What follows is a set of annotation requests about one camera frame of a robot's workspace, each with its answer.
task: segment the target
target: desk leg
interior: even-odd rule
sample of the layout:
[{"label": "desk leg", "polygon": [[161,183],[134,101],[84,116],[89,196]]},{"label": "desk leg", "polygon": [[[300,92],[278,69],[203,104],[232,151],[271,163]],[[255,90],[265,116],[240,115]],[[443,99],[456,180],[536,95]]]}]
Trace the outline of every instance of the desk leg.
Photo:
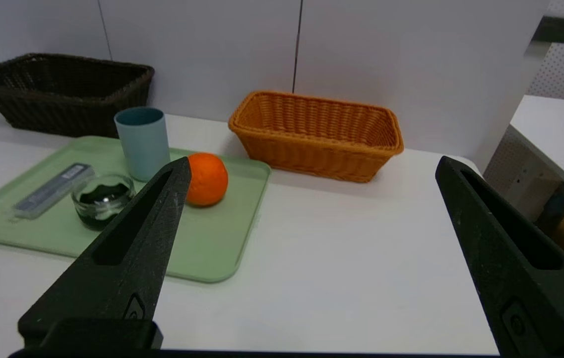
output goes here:
[{"label": "desk leg", "polygon": [[546,235],[550,236],[564,219],[564,182],[546,202],[543,213],[534,223]]}]

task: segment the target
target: mint green tray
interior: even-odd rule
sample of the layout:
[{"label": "mint green tray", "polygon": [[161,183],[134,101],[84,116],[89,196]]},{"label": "mint green tray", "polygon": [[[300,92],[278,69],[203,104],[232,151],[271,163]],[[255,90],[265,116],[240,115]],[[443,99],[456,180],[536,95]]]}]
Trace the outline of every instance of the mint green tray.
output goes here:
[{"label": "mint green tray", "polygon": [[[175,160],[191,154],[171,149]],[[266,190],[271,168],[250,159],[222,157],[229,173],[225,198],[210,208],[185,205],[167,273],[217,282],[236,272]],[[72,163],[87,163],[97,173],[127,174],[120,141],[82,137],[0,188],[0,243],[76,257],[98,233],[85,228],[72,199],[64,197],[35,220],[16,219],[11,208]],[[144,185],[134,182],[136,191]]]}]

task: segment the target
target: white wall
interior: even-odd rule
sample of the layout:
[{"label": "white wall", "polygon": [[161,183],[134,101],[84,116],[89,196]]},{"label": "white wall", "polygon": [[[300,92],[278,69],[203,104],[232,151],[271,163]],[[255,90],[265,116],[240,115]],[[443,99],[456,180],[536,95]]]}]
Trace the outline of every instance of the white wall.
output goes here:
[{"label": "white wall", "polygon": [[109,59],[97,0],[0,0],[0,62],[28,52]]},{"label": "white wall", "polygon": [[484,170],[543,59],[526,50],[548,2],[304,0],[295,91],[391,108],[406,147]]},{"label": "white wall", "polygon": [[300,0],[101,0],[115,61],[153,66],[152,104],[227,121],[253,90],[291,91]]},{"label": "white wall", "polygon": [[247,93],[379,104],[408,148],[484,169],[543,60],[548,0],[0,0],[0,61],[61,52],[149,64],[150,104],[228,120]]}]

